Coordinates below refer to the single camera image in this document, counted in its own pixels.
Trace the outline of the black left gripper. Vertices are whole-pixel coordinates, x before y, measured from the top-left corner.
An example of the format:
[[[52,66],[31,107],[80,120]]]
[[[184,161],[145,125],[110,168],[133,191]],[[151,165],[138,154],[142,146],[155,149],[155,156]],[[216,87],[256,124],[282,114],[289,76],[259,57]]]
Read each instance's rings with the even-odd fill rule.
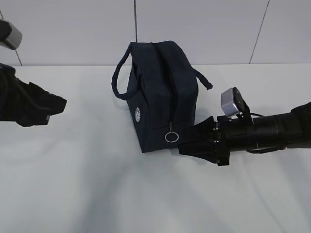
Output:
[[[67,100],[34,83],[10,81],[9,120],[22,127],[44,126],[63,113]]]

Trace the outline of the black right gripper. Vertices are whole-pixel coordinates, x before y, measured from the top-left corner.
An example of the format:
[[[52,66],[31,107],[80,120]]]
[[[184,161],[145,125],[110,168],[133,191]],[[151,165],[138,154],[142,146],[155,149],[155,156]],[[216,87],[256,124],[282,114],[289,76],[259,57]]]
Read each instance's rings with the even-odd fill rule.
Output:
[[[218,116],[217,122],[210,116],[193,125],[188,129],[189,139],[212,139],[214,135],[214,143],[204,141],[182,143],[178,145],[179,153],[217,163],[218,166],[228,166],[230,149],[225,137],[225,125],[228,122],[229,118],[226,116]]]

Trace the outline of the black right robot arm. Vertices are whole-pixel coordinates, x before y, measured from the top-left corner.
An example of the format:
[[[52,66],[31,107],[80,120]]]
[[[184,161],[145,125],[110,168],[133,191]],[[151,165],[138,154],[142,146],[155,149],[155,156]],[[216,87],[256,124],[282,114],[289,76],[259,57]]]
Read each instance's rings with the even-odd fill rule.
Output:
[[[284,149],[311,147],[311,105],[298,106],[289,113],[272,116],[251,115],[229,119],[213,117],[185,129],[184,142],[178,145],[181,155],[229,165],[231,152],[264,154]]]

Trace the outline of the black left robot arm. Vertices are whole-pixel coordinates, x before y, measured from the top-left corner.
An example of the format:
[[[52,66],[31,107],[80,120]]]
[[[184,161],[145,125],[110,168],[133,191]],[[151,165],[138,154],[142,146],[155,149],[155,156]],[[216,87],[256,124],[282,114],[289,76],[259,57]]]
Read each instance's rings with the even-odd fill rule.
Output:
[[[16,70],[0,65],[0,120],[22,127],[47,125],[53,115],[64,112],[67,100],[40,86],[24,83]]]

